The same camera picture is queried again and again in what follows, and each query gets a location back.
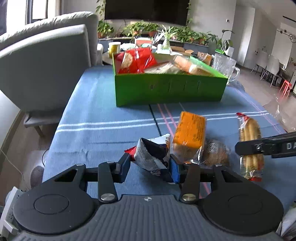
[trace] red stool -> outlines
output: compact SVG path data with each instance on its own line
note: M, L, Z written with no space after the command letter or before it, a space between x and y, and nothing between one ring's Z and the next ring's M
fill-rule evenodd
M284 88L283 93L284 93L284 95L286 95L286 93L288 91L288 96L289 96L290 90L292 88L292 84L289 83L287 80L285 80L282 87L281 87L281 89L279 91L281 91L284 86L285 86L285 88Z

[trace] sofa leg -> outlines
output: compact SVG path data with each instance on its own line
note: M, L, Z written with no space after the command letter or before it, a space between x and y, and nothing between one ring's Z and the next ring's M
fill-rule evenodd
M42 130L40 129L39 126L34 126L35 130L37 131L38 135L41 137L41 138L44 138L45 135L43 134Z

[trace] orange label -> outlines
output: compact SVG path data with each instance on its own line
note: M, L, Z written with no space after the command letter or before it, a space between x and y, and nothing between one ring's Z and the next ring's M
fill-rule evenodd
M205 139L206 118L182 111L173 143L190 148L200 148Z

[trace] yellow cup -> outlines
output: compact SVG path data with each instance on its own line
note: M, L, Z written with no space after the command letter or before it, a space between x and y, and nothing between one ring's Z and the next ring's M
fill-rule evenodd
M109 58L112 58L113 54L117 54L120 52L121 42L111 42L109 43Z

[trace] pitcher handle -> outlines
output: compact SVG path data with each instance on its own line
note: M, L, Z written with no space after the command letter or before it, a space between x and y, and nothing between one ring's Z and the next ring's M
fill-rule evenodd
M235 77L233 79L229 79L228 82L232 82L235 81L236 78L239 76L240 74L240 69L238 67L234 67L234 69L236 70L237 74L235 75Z

